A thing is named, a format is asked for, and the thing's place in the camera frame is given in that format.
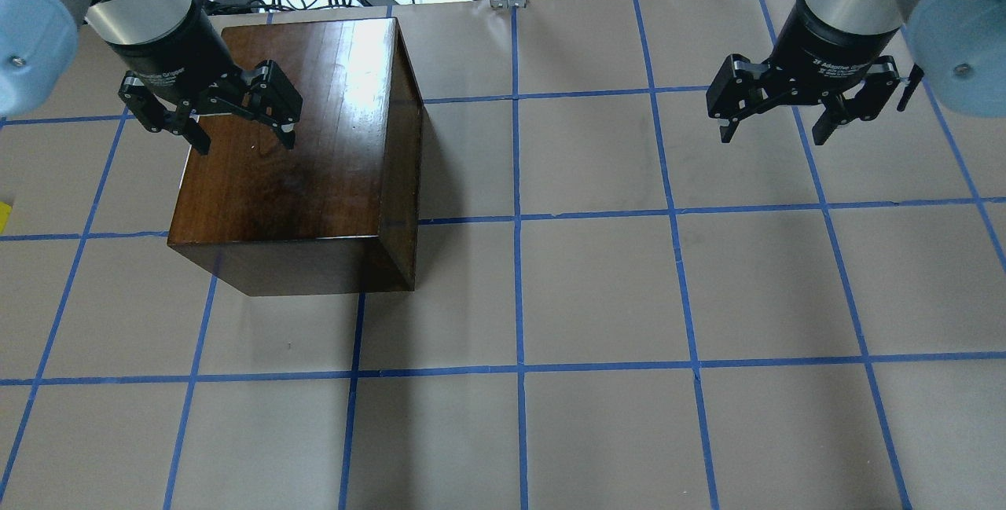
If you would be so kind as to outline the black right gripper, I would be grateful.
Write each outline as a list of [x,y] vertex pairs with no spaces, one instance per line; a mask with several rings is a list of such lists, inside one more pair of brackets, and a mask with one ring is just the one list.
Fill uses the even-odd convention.
[[[880,54],[880,35],[859,36],[789,19],[765,63],[726,56],[707,89],[708,116],[718,123],[720,141],[731,142],[740,121],[775,108],[776,96],[782,96],[784,105],[815,105],[823,99],[825,109],[812,127],[814,144],[820,147],[837,128],[876,119],[890,101],[901,74],[894,57]],[[845,98],[843,92],[860,80],[862,88]]]

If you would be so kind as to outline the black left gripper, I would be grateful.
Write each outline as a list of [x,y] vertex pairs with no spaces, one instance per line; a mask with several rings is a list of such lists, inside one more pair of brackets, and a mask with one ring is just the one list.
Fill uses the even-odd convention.
[[295,147],[301,94],[274,60],[242,71],[205,12],[187,13],[180,26],[150,43],[108,45],[133,72],[123,77],[118,95],[146,130],[169,131],[206,156],[211,138],[193,115],[229,113],[226,105],[209,101],[223,94],[238,105],[239,116],[265,124],[284,148]]

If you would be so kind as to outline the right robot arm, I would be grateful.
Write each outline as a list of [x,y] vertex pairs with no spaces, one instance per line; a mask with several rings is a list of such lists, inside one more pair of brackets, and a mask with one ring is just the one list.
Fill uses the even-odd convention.
[[823,106],[812,128],[823,145],[853,120],[876,119],[898,84],[884,49],[902,31],[912,72],[899,109],[923,78],[946,108],[1004,116],[1004,0],[795,0],[764,62],[725,58],[707,112],[729,142],[748,116],[781,105]]

